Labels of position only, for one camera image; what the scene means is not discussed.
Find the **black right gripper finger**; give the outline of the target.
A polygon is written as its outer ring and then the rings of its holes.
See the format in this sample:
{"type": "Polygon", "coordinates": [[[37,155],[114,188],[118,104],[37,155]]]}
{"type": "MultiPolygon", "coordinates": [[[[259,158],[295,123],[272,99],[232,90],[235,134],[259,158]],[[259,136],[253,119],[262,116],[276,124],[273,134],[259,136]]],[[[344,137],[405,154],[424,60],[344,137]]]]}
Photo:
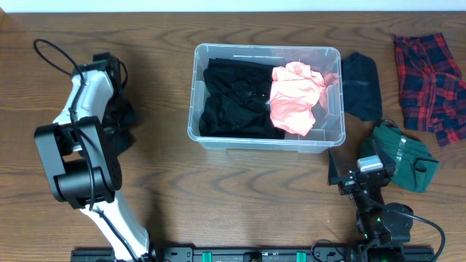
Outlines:
{"type": "Polygon", "coordinates": [[[340,181],[339,172],[331,150],[328,150],[329,166],[328,166],[328,185],[337,185],[340,181]]]}
{"type": "Polygon", "coordinates": [[[396,169],[396,162],[390,157],[390,155],[383,150],[376,140],[372,141],[372,146],[376,155],[380,158],[383,164],[384,170],[388,175],[393,175],[396,169]]]}

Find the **black banded cloth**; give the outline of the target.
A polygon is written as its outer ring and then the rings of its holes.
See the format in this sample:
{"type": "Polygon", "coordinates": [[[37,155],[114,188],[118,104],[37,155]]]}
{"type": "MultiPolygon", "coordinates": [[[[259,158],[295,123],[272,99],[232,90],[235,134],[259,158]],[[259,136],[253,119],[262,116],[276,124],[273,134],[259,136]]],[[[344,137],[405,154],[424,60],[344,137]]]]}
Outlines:
{"type": "Polygon", "coordinates": [[[108,102],[102,126],[117,156],[134,144],[135,138],[130,128],[137,120],[137,114],[128,99],[118,97],[108,102]]]}

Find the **salmon pink garment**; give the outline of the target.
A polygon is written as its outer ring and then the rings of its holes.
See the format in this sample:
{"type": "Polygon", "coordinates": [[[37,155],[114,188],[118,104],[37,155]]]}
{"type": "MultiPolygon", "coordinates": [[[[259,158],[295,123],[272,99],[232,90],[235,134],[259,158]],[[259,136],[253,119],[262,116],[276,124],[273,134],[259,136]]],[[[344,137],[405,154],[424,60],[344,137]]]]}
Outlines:
{"type": "Polygon", "coordinates": [[[329,86],[339,83],[337,73],[326,75],[302,62],[272,69],[270,119],[276,128],[305,136],[315,126],[312,108],[323,100],[329,86]]]}

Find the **large black garment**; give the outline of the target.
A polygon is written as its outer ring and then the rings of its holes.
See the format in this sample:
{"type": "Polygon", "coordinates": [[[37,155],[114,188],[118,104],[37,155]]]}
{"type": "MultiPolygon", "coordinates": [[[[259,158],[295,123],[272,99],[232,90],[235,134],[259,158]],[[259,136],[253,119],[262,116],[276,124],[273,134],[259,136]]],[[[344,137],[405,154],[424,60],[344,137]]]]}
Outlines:
{"type": "Polygon", "coordinates": [[[203,137],[282,140],[266,104],[272,87],[272,65],[221,58],[203,71],[210,96],[199,121],[203,137]]]}

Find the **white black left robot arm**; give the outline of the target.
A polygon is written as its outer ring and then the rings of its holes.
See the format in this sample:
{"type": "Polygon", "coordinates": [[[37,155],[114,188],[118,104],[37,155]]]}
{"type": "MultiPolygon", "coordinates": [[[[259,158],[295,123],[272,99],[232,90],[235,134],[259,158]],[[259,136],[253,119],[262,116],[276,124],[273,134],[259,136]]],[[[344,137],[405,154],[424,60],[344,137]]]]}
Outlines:
{"type": "Polygon", "coordinates": [[[80,68],[52,124],[34,133],[50,191],[88,216],[111,243],[110,261],[156,261],[149,233],[125,201],[117,152],[103,127],[119,97],[119,69],[80,68]]]}

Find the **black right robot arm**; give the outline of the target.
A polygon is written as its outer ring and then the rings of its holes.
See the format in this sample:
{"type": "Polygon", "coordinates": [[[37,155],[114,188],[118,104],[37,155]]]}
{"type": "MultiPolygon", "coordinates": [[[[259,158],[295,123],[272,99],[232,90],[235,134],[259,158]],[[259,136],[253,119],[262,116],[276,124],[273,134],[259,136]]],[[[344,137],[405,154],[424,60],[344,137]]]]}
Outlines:
{"type": "Polygon", "coordinates": [[[358,231],[365,236],[347,247],[344,261],[406,261],[403,245],[411,240],[413,210],[400,203],[386,204],[382,188],[394,174],[395,161],[377,142],[372,143],[372,155],[357,161],[358,168],[339,173],[336,160],[329,153],[328,185],[337,185],[341,195],[355,201],[358,231]]]}

